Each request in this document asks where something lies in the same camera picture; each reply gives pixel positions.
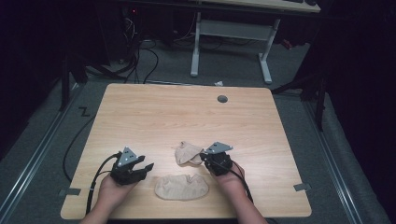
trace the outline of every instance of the white metal frame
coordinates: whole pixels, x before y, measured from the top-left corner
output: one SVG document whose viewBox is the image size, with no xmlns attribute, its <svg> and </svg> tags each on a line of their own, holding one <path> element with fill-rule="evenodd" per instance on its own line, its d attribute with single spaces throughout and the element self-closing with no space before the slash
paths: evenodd
<svg viewBox="0 0 396 224">
<path fill-rule="evenodd" d="M 259 61 L 262 67 L 262 75 L 264 76 L 265 83 L 271 84 L 272 79 L 268 69 L 267 57 L 274 42 L 279 23 L 280 19 L 276 19 L 274 25 L 272 26 L 227 21 L 201 20 L 201 13 L 198 12 L 195 28 L 195 46 L 192 53 L 191 62 L 191 76 L 198 76 L 200 35 L 216 35 L 265 41 L 266 44 L 263 48 L 263 51 L 259 54 Z"/>
</svg>

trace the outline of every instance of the folded cloth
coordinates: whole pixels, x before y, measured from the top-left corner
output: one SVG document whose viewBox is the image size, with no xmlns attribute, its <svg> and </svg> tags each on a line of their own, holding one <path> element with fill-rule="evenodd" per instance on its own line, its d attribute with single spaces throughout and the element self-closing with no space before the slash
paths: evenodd
<svg viewBox="0 0 396 224">
<path fill-rule="evenodd" d="M 203 148 L 183 141 L 175 151 L 176 162 L 181 165 L 189 161 L 195 165 L 199 165 L 202 162 L 201 157 L 199 156 L 201 152 L 204 152 Z"/>
<path fill-rule="evenodd" d="M 155 194 L 165 200 L 188 201 L 207 194 L 209 186 L 200 175 L 168 175 L 160 178 Z"/>
</svg>

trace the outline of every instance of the wooden table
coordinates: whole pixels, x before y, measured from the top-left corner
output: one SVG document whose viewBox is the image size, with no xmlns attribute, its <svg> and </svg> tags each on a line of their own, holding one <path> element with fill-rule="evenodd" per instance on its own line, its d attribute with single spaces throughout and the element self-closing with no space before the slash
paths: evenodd
<svg viewBox="0 0 396 224">
<path fill-rule="evenodd" d="M 225 95 L 227 103 L 218 96 Z M 303 190 L 271 92 L 264 88 L 110 84 L 105 92 L 62 209 L 65 219 L 85 215 L 94 174 L 110 155 L 125 146 L 154 162 L 113 218 L 220 218 L 235 214 L 205 166 L 178 166 L 181 141 L 207 148 L 214 142 L 233 146 L 231 158 L 246 170 L 255 205 L 265 217 L 307 217 L 311 208 Z M 104 170 L 110 170 L 110 161 Z M 187 202 L 158 198 L 154 186 L 166 175 L 202 175 L 205 197 Z M 95 203 L 98 178 L 92 204 Z"/>
</svg>

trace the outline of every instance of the white desk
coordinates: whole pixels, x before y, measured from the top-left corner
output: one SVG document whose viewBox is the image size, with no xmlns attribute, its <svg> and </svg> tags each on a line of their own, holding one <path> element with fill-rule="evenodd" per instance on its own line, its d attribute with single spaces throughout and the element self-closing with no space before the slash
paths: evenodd
<svg viewBox="0 0 396 224">
<path fill-rule="evenodd" d="M 300 12 L 320 12 L 318 6 L 311 7 L 307 3 L 293 3 L 282 0 L 201 0 L 201 2 L 231 4 L 244 7 L 265 7 L 278 10 L 292 10 Z M 197 13 L 195 29 L 195 45 L 192 54 L 191 76 L 198 76 L 199 68 L 199 42 L 201 35 L 216 35 L 234 38 L 245 38 L 265 41 L 262 53 L 259 54 L 259 62 L 262 67 L 262 75 L 267 84 L 272 83 L 271 75 L 268 69 L 267 57 L 276 36 L 276 31 L 280 19 L 274 21 L 272 26 L 254 25 L 246 23 L 202 20 L 201 13 Z"/>
</svg>

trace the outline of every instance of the table hole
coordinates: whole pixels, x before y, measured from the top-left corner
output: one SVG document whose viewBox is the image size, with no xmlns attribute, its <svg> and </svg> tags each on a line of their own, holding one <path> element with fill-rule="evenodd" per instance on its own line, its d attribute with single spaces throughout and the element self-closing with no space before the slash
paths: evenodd
<svg viewBox="0 0 396 224">
<path fill-rule="evenodd" d="M 225 96 L 225 95 L 220 95 L 220 96 L 218 96 L 218 101 L 220 102 L 220 103 L 227 103 L 227 101 L 228 101 L 228 98 L 227 98 L 227 96 Z"/>
</svg>

